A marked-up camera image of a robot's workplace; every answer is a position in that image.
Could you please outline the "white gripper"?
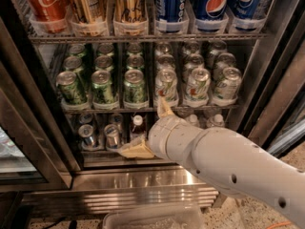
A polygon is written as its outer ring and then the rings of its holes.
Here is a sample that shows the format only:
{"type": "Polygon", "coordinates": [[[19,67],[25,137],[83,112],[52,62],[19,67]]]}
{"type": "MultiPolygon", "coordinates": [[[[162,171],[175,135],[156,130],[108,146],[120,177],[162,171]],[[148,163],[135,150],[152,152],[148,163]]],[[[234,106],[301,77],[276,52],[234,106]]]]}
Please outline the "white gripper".
{"type": "Polygon", "coordinates": [[[149,145],[146,139],[136,138],[112,151],[126,158],[156,155],[182,167],[202,167],[204,130],[174,115],[163,96],[157,101],[157,115],[160,119],[149,131],[149,145]]]}

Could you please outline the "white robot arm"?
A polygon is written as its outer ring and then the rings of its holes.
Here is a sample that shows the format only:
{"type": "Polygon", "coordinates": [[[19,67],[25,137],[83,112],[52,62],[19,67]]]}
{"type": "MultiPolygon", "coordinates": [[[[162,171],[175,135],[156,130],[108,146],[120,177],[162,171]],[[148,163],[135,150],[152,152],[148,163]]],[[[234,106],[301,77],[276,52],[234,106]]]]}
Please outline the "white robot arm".
{"type": "Polygon", "coordinates": [[[161,97],[149,137],[117,149],[124,157],[157,156],[174,162],[227,197],[255,198],[305,229],[305,172],[243,135],[223,127],[201,129],[161,97]]]}

